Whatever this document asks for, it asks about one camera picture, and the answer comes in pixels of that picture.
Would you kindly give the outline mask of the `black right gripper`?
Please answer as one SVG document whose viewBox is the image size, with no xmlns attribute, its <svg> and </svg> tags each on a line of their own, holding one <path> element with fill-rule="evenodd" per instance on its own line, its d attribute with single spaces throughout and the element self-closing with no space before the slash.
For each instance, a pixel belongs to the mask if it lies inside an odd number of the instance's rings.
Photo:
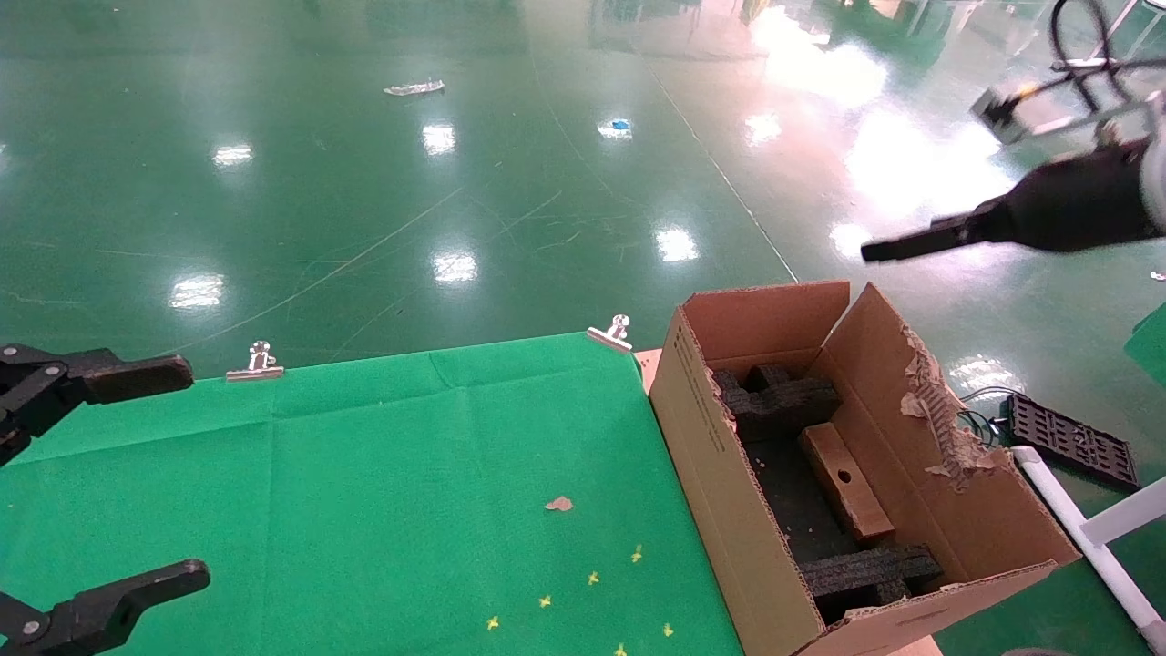
<svg viewBox="0 0 1166 656">
<path fill-rule="evenodd" d="M 978 242 L 1013 242 L 1033 251 L 1073 253 L 1157 240 L 1156 137 L 1038 165 L 977 213 L 933 220 L 861 248 L 862 261 L 930 256 Z"/>
</svg>

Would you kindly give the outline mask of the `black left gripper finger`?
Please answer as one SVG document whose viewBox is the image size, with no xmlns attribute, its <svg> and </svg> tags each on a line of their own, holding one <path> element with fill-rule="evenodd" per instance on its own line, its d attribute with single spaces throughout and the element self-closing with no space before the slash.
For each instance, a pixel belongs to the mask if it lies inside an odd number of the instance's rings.
<svg viewBox="0 0 1166 656">
<path fill-rule="evenodd" d="M 124 361 L 111 350 L 52 354 L 24 344 L 1 350 L 1 465 L 24 453 L 80 405 L 111 405 L 194 386 L 184 357 Z"/>
<path fill-rule="evenodd" d="M 84 590 L 38 611 L 1 594 L 3 655 L 98 655 L 126 642 L 138 619 L 157 607 L 208 588 L 204 560 L 180 560 L 166 567 Z"/>
</svg>

